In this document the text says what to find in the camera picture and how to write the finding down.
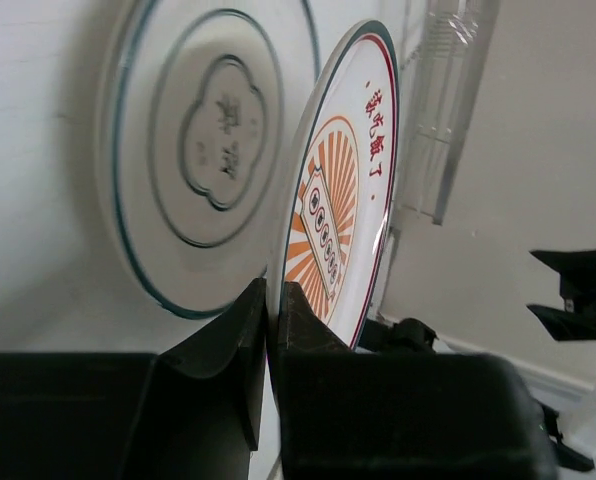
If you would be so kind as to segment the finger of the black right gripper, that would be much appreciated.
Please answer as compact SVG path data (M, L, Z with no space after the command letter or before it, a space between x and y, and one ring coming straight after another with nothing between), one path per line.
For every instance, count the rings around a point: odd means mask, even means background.
M538 304L528 304L527 308L557 342L596 341L596 303L581 312Z
M564 300L596 299L596 250L532 250L530 254L560 275Z

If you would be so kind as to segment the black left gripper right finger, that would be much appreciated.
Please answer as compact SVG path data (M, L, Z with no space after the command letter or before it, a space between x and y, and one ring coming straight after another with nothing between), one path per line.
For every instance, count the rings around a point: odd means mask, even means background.
M287 479L554 479L542 414L487 354L356 353L296 283L277 321L276 401Z

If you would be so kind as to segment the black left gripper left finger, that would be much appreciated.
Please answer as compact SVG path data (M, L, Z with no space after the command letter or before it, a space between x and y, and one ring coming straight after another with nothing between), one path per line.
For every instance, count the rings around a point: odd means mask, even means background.
M161 354L0 353L0 479L246 478L265 287Z

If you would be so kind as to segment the white plate orange pattern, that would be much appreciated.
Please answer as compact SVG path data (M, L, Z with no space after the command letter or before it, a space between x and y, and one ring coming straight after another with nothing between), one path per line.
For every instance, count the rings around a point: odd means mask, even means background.
M362 20L324 65L290 148L267 267L271 319L295 282L322 323L357 343L387 237L398 130L393 40Z

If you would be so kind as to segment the white plate flower outline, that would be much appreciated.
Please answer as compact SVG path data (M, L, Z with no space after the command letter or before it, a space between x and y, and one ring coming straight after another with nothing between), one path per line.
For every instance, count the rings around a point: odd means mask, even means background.
M212 318L264 275L320 72L306 1L122 3L96 102L96 180L118 256L157 305Z

